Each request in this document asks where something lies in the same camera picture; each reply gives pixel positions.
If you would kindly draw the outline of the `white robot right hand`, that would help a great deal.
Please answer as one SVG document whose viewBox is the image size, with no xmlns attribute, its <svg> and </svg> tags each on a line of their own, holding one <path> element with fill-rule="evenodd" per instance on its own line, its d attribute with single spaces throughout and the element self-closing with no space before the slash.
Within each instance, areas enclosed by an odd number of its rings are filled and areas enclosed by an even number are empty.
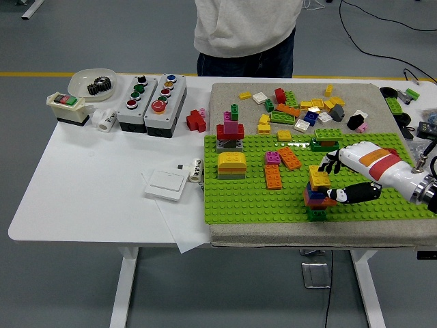
<svg viewBox="0 0 437 328">
<path fill-rule="evenodd" d="M 420 194 L 431 182 L 427 172 L 414 173 L 410 164 L 370 141 L 361 141 L 329 152 L 322 159 L 318 170 L 338 173 L 342 166 L 361 174 L 368 181 L 342 189 L 318 187 L 318 192 L 344 204 L 376 200 L 383 188 L 394 188 L 404 199 L 420 204 Z"/>
</svg>

